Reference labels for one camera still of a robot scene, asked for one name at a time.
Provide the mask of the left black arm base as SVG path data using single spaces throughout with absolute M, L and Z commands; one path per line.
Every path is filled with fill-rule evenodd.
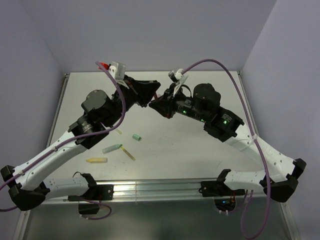
M 104 203 L 104 201 L 111 201 L 113 194 L 113 184 L 98 184 L 81 196 L 68 196 L 67 201 L 78 202 L 78 213 L 82 218 L 91 221 L 102 220 L 109 217 L 113 211 L 108 204 Z M 102 209 L 106 209 L 107 214 L 96 216 Z

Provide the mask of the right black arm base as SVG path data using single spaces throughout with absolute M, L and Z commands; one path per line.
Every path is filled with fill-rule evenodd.
M 198 192 L 202 197 L 221 197 L 215 200 L 215 206 L 221 211 L 231 211 L 236 208 L 236 197 L 244 196 L 246 191 L 244 189 L 231 190 L 224 183 L 212 180 L 201 181 Z

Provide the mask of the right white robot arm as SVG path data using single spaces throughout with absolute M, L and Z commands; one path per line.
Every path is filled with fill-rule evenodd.
M 262 165 L 265 160 L 268 173 L 224 169 L 216 180 L 203 181 L 199 189 L 203 197 L 242 196 L 246 190 L 267 194 L 267 178 L 270 178 L 271 199 L 285 203 L 295 192 L 306 162 L 287 157 L 259 136 L 251 136 L 244 121 L 221 107 L 220 100 L 220 93 L 210 83 L 198 84 L 190 97 L 181 90 L 174 92 L 171 86 L 157 100 L 151 101 L 149 107 L 168 119 L 178 113 L 202 122 L 210 136 L 237 149 L 256 164 Z

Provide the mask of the green highlighter pen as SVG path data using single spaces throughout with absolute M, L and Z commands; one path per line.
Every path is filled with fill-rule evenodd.
M 107 154 L 112 151 L 118 150 L 121 146 L 122 146 L 122 144 L 114 144 L 114 145 L 108 146 L 106 148 L 103 148 L 101 151 L 103 154 Z

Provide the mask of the yellow thin pen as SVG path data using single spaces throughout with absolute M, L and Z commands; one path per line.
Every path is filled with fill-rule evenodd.
M 135 157 L 134 157 L 133 155 L 131 155 L 123 146 L 121 146 L 120 148 L 123 150 L 123 152 L 124 152 L 130 159 L 132 159 L 133 161 L 136 160 Z

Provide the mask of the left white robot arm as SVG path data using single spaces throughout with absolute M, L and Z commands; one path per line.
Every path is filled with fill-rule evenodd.
M 65 179 L 50 178 L 50 174 L 98 144 L 134 104 L 146 107 L 160 86 L 156 80 L 125 76 L 124 85 L 119 86 L 121 92 L 112 96 L 100 89 L 91 91 L 81 104 L 83 115 L 56 142 L 24 164 L 6 165 L 0 170 L 15 207 L 28 211 L 45 200 L 64 196 L 77 201 L 95 198 L 99 188 L 91 174 Z

